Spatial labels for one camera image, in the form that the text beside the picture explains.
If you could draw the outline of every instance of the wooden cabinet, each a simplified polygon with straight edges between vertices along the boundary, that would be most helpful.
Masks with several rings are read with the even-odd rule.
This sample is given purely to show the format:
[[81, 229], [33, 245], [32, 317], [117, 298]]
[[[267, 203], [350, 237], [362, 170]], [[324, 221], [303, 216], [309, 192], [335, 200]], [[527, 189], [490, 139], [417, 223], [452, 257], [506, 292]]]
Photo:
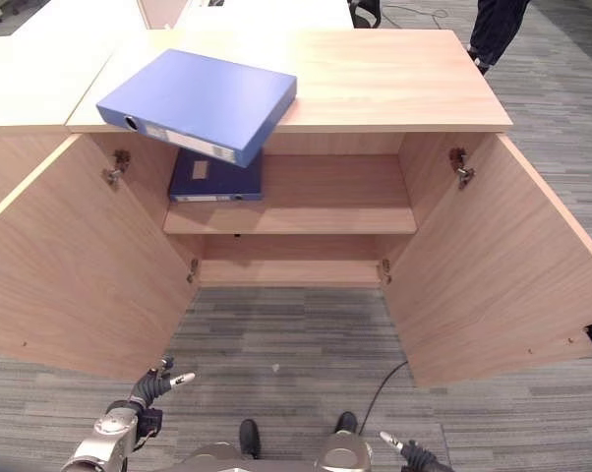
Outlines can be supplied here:
[[133, 378], [167, 346], [198, 281], [111, 165], [73, 135], [2, 202], [0, 353]]
[[[592, 354], [592, 241], [500, 133], [452, 34], [316, 32], [269, 51], [229, 34], [134, 41], [67, 122], [83, 134], [0, 199], [0, 353], [132, 379], [199, 286], [304, 285], [380, 286], [418, 385]], [[101, 95], [163, 46], [297, 73], [262, 202], [171, 204], [176, 147], [100, 122]], [[407, 54], [371, 57], [384, 47]], [[130, 165], [110, 185], [119, 150]]]

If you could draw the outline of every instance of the binder ring hole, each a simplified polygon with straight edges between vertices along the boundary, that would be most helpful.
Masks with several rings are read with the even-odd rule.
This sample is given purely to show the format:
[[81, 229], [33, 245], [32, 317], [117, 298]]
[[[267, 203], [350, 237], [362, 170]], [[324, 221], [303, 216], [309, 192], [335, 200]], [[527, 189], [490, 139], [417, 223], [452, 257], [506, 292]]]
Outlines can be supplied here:
[[132, 116], [126, 116], [126, 125], [128, 125], [128, 128], [130, 128], [133, 131], [139, 130], [139, 127], [137, 126], [137, 123], [135, 122], [135, 119]]

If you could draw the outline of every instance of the open cabinet door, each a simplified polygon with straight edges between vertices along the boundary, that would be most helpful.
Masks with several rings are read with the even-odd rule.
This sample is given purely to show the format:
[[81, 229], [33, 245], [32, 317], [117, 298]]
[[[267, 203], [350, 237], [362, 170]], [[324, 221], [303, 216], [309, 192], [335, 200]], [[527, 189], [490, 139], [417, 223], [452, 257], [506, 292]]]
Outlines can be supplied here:
[[506, 136], [466, 165], [475, 178], [459, 190], [451, 173], [385, 288], [416, 383], [592, 355], [592, 240]]
[[1, 354], [133, 380], [166, 349], [197, 281], [110, 166], [73, 135], [0, 204]]

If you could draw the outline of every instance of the blue binder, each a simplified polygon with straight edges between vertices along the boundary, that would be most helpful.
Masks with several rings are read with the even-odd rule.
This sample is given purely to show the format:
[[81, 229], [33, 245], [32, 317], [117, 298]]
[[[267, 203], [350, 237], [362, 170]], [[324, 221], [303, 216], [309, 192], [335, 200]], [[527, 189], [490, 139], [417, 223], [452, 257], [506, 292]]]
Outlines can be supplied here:
[[246, 167], [296, 95], [296, 78], [168, 49], [97, 104], [106, 123]]
[[262, 199], [262, 153], [245, 169], [180, 149], [169, 185], [174, 202]]

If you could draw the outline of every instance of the cabinet top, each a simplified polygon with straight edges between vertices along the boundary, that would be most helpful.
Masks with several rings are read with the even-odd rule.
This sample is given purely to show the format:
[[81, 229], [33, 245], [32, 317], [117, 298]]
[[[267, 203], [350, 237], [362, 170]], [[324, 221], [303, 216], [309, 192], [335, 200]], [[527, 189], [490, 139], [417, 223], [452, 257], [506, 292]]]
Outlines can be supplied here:
[[279, 132], [511, 126], [452, 31], [176, 29], [68, 34], [63, 41], [0, 37], [0, 129], [120, 131], [95, 105], [167, 48], [297, 76], [298, 94]]
[[449, 30], [151, 30], [113, 54], [68, 122], [119, 131], [95, 105], [167, 48], [298, 77], [278, 132], [505, 131], [511, 122]]

